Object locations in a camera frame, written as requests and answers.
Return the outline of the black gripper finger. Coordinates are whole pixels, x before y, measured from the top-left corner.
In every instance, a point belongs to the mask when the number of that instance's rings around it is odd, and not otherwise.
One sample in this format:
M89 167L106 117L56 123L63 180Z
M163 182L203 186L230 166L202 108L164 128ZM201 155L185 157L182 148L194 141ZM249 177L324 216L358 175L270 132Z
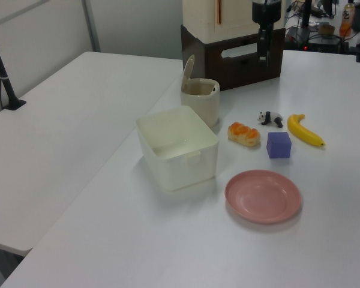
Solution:
M268 62L269 62L271 42L272 42L272 26L267 26L267 28L266 28L266 58L265 58L266 65L268 65Z
M263 29L258 32L257 55L260 61L266 61L266 31Z

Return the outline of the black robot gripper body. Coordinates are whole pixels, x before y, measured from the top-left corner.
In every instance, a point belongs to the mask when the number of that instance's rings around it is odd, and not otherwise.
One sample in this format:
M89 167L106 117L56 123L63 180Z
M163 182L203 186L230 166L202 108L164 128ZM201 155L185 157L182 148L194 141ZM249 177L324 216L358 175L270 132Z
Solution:
M281 19L282 1L252 1L252 21L266 29Z

